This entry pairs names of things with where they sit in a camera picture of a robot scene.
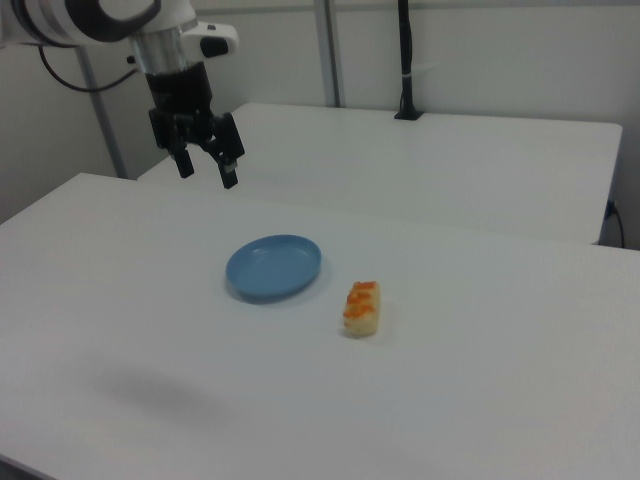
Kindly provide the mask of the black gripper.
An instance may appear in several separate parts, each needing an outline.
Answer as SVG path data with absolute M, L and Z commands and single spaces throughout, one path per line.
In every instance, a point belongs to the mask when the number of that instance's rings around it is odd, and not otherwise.
M 157 145 L 166 149 L 181 177 L 194 174 L 188 144 L 204 149 L 216 162 L 223 187 L 238 183 L 238 159 L 245 154 L 230 113 L 214 116 L 212 92 L 203 62 L 184 70 L 146 75 L 155 107 L 149 111 Z

